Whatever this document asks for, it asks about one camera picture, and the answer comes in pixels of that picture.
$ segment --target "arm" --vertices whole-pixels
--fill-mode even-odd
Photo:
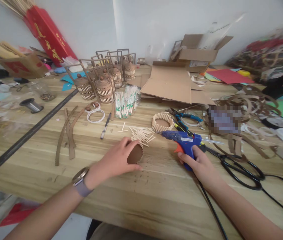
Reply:
[[[127,163],[127,157],[138,142],[124,137],[113,146],[90,167],[84,178],[87,188],[92,190],[110,177],[141,170],[141,166]],[[18,224],[5,240],[51,239],[82,200],[73,184],[67,185]]]
[[[283,240],[283,230],[228,186],[197,146],[193,147],[193,151],[196,161],[186,154],[178,153],[180,162],[188,163],[246,240]]]

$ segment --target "smartwatch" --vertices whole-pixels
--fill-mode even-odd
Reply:
[[[84,178],[89,171],[89,167],[81,169],[72,179],[75,188],[82,197],[87,197],[93,190],[87,188]]]

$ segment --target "glue gun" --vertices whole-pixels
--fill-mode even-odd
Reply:
[[[192,146],[200,145],[201,136],[199,134],[194,134],[193,137],[189,137],[186,132],[163,131],[161,135],[177,143],[177,149],[175,150],[175,152],[185,153],[191,158],[195,159],[194,153],[192,151]],[[184,163],[184,166],[188,171],[192,171],[192,168],[187,163]]]

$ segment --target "hand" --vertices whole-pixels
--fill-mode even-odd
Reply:
[[[201,181],[201,183],[208,191],[212,191],[214,188],[219,187],[221,184],[226,184],[226,182],[221,178],[206,154],[203,153],[197,146],[193,146],[192,150],[194,152],[196,161],[187,154],[179,152],[178,157],[180,163],[187,163],[194,171],[198,180]]]
[[[128,164],[127,158],[132,149],[138,144],[139,140],[131,141],[129,137],[124,137],[119,143],[115,144],[105,156],[96,164],[90,167],[85,184],[87,188],[93,190],[100,183],[108,178],[121,175],[126,172],[142,170],[138,164]]]

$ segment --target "floor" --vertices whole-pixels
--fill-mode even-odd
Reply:
[[[86,240],[91,218],[72,213],[52,240]],[[0,227],[0,240],[3,240],[17,224]]]

